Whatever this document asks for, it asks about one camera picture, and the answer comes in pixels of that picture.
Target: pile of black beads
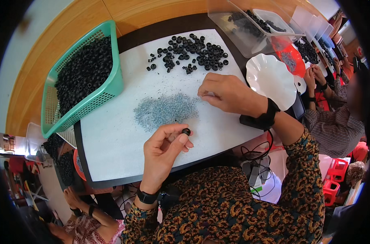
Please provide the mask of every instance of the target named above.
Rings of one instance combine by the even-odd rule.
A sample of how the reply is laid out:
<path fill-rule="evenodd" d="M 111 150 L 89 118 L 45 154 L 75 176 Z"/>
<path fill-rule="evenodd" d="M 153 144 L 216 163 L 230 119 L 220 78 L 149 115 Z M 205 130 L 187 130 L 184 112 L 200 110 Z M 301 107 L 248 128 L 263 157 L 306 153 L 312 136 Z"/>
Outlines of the pile of black beads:
<path fill-rule="evenodd" d="M 314 47 L 308 42 L 307 38 L 304 36 L 301 39 L 305 41 L 305 43 L 301 43 L 300 39 L 295 41 L 294 44 L 299 50 L 302 59 L 304 59 L 305 63 L 310 62 L 311 64 L 318 64 L 318 55 Z"/>
<path fill-rule="evenodd" d="M 99 88 L 108 78 L 112 66 L 110 36 L 95 39 L 75 52 L 58 74 L 55 84 L 61 115 Z"/>
<path fill-rule="evenodd" d="M 56 162 L 56 166 L 59 170 L 62 182 L 65 186 L 72 185 L 74 182 L 74 161 L 73 155 L 69 152 L 60 156 L 59 160 Z"/>
<path fill-rule="evenodd" d="M 198 38 L 193 33 L 189 34 L 189 37 L 190 39 L 182 36 L 172 36 L 171 40 L 168 41 L 169 46 L 167 48 L 158 48 L 158 57 L 161 57 L 163 53 L 164 56 L 162 61 L 165 63 L 165 67 L 167 68 L 168 73 L 174 68 L 176 64 L 180 65 L 179 61 L 189 60 L 190 56 L 188 53 L 197 54 L 197 58 L 192 59 L 192 63 L 195 64 L 197 62 L 198 65 L 204 66 L 205 70 L 207 71 L 211 69 L 217 71 L 218 69 L 221 69 L 224 65 L 228 65 L 227 60 L 219 62 L 221 58 L 228 57 L 228 54 L 225 53 L 219 45 L 211 44 L 210 42 L 205 44 L 204 36 L 200 36 L 200 38 Z M 173 54 L 179 55 L 178 60 L 175 63 L 173 61 Z M 192 66 L 192 64 L 188 64 L 188 66 L 183 66 L 182 68 L 186 70 L 187 75 L 197 70 L 197 66 Z"/>
<path fill-rule="evenodd" d="M 58 149 L 63 144 L 64 140 L 56 133 L 50 135 L 48 140 L 42 144 L 44 149 L 50 155 L 50 157 L 56 162 L 58 159 Z"/>
<path fill-rule="evenodd" d="M 326 45 L 324 44 L 324 41 L 323 41 L 322 38 L 319 39 L 319 44 L 322 47 L 322 49 L 324 50 L 324 55 L 326 56 L 327 60 L 329 61 L 329 64 L 331 64 L 332 66 L 335 66 L 335 62 L 331 58 L 331 54 L 330 54 L 329 50 L 326 48 Z"/>
<path fill-rule="evenodd" d="M 263 20 L 258 19 L 250 10 L 246 11 L 246 14 L 250 16 L 264 31 L 271 33 L 270 27 Z M 248 32 L 254 35 L 255 37 L 263 37 L 263 33 L 256 27 L 251 21 L 249 21 L 241 12 L 235 12 L 230 17 L 228 21 L 233 21 L 234 24 L 238 27 L 239 32 Z"/>
<path fill-rule="evenodd" d="M 266 20 L 266 23 L 268 23 L 273 29 L 275 29 L 276 31 L 279 31 L 279 32 L 286 32 L 286 29 L 281 29 L 280 27 L 277 27 L 274 25 L 273 22 L 271 22 L 270 20 Z"/>

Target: fingernail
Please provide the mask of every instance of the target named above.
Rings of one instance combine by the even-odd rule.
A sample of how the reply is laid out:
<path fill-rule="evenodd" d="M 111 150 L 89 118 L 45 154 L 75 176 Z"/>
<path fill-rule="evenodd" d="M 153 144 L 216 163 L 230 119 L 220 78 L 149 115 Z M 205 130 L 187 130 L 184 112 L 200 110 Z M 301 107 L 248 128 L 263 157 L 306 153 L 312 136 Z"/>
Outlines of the fingernail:
<path fill-rule="evenodd" d="M 182 134 L 179 135 L 179 142 L 180 143 L 184 144 L 187 141 L 188 141 L 188 135 L 187 134 L 182 133 Z"/>

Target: green plastic basket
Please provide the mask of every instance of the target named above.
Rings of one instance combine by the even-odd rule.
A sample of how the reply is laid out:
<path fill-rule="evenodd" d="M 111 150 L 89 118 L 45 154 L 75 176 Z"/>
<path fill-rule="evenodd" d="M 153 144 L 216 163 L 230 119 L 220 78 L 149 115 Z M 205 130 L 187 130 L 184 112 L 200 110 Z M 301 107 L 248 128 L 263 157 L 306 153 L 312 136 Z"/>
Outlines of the green plastic basket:
<path fill-rule="evenodd" d="M 109 35 L 111 35 L 113 56 L 113 67 L 109 77 L 98 89 L 85 97 L 62 117 L 59 112 L 60 105 L 57 98 L 57 89 L 55 88 L 58 73 L 81 47 L 94 41 L 95 38 L 100 39 Z M 124 83 L 121 75 L 119 48 L 117 46 L 116 24 L 113 20 L 109 20 L 95 27 L 76 42 L 48 73 L 41 103 L 41 133 L 43 137 L 48 138 L 53 133 L 67 130 L 91 111 L 119 95 L 123 88 Z"/>

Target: red patterned shirt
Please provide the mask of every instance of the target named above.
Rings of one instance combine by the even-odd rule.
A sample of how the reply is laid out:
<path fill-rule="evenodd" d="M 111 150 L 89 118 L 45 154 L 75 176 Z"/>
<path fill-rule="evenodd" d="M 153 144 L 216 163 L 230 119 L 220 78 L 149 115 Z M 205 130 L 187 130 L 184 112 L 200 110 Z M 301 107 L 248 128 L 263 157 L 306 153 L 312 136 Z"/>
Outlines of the red patterned shirt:
<path fill-rule="evenodd" d="M 119 228 L 117 232 L 114 234 L 110 242 L 108 244 L 115 244 L 119 235 L 124 230 L 124 220 L 117 220 L 119 222 Z M 88 215 L 83 214 L 81 217 L 78 217 L 75 220 L 69 220 L 65 224 L 65 230 L 73 235 L 75 232 L 74 237 L 74 244 L 107 244 L 104 239 L 100 236 L 97 232 L 97 229 L 101 226 L 100 222 L 98 222 L 95 218 L 92 218 Z"/>

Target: brown flower pattern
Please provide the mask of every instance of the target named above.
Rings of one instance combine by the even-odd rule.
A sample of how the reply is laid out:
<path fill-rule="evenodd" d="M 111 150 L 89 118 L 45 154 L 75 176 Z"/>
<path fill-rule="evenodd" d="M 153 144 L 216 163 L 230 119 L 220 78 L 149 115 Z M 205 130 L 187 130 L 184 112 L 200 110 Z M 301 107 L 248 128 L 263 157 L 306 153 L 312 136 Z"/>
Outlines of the brown flower pattern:
<path fill-rule="evenodd" d="M 307 130 L 288 154 L 277 204 L 252 197 L 239 168 L 213 167 L 179 179 L 179 204 L 157 222 L 158 208 L 130 208 L 124 243 L 316 243 L 322 233 L 324 199 L 318 145 Z"/>

